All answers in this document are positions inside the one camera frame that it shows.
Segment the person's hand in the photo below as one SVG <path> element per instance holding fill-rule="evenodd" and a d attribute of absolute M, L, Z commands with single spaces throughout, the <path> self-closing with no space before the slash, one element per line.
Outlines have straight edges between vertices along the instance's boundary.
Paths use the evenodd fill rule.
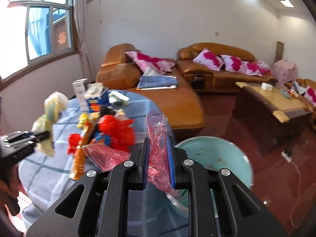
<path fill-rule="evenodd" d="M 16 198 L 19 192 L 23 192 L 23 186 L 19 179 L 18 165 L 12 166 L 9 170 L 5 171 L 7 180 L 1 180 L 1 191 L 7 193 L 9 196 Z"/>

